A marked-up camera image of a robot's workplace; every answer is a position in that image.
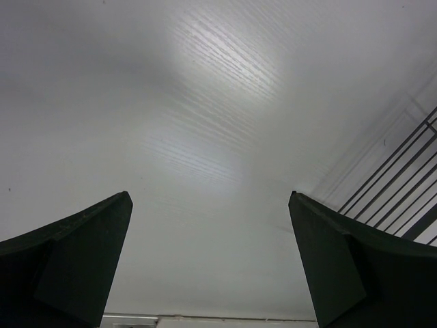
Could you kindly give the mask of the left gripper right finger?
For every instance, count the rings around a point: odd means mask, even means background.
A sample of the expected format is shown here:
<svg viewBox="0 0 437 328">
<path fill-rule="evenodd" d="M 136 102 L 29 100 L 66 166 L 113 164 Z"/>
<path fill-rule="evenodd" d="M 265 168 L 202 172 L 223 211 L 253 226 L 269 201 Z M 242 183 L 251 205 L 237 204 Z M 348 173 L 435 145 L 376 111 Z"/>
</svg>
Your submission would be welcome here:
<svg viewBox="0 0 437 328">
<path fill-rule="evenodd" d="M 289 211 L 319 327 L 435 327 L 436 248 L 292 192 Z"/>
</svg>

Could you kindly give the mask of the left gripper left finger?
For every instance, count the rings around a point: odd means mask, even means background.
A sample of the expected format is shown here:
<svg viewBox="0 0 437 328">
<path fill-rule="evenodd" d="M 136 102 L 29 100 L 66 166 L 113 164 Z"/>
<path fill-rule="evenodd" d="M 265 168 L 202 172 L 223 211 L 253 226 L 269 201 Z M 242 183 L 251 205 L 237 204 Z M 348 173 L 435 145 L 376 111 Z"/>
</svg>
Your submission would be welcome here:
<svg viewBox="0 0 437 328">
<path fill-rule="evenodd" d="M 128 192 L 1 242 L 2 327 L 99 327 L 133 202 Z"/>
</svg>

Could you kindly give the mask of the left aluminium frame rail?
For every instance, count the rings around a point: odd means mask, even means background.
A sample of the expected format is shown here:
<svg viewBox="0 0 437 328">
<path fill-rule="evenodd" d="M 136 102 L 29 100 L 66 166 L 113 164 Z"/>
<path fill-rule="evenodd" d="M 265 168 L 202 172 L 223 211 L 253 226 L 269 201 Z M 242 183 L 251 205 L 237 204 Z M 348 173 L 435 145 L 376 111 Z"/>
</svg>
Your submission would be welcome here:
<svg viewBox="0 0 437 328">
<path fill-rule="evenodd" d="M 157 316 L 140 314 L 106 313 L 102 317 L 102 328 L 156 328 L 160 319 Z"/>
</svg>

